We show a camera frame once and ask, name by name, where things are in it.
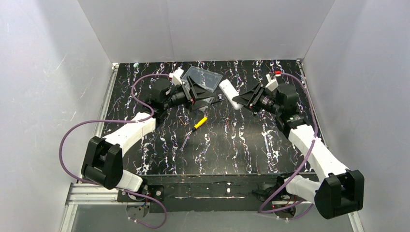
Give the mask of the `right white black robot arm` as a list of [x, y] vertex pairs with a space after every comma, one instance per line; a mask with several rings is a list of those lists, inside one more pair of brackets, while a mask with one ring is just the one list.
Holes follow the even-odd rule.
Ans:
[[298, 111], [299, 96], [290, 84], [275, 88], [257, 84], [244, 94], [236, 90], [226, 94], [235, 109], [243, 106], [255, 113], [265, 110], [275, 115], [276, 125], [287, 139], [304, 154], [318, 181], [302, 177], [299, 170], [277, 178], [276, 190], [266, 198], [279, 195], [302, 198], [316, 206], [320, 215], [332, 219], [360, 211], [364, 205], [365, 178], [359, 170], [350, 170], [317, 137], [317, 126], [310, 125]]

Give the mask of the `white remote control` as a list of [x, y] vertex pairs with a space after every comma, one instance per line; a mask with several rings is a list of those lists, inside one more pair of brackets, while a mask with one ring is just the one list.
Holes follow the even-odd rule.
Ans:
[[232, 83], [229, 80], [223, 80], [219, 84], [220, 89], [222, 90], [224, 96], [228, 99], [229, 103], [235, 110], [240, 110], [243, 105], [235, 102], [233, 100], [234, 97], [239, 96], [239, 93], [233, 87]]

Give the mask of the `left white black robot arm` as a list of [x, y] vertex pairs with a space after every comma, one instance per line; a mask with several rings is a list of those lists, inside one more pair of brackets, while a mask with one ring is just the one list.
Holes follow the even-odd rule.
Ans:
[[167, 118], [168, 109], [184, 106], [194, 111], [208, 105], [213, 92], [195, 83], [191, 77], [181, 81], [156, 80], [142, 109], [132, 120], [122, 121], [123, 126], [104, 137], [90, 139], [81, 174], [89, 181], [106, 189], [126, 189], [137, 192], [143, 178], [123, 169], [123, 156], [145, 135], [153, 132]]

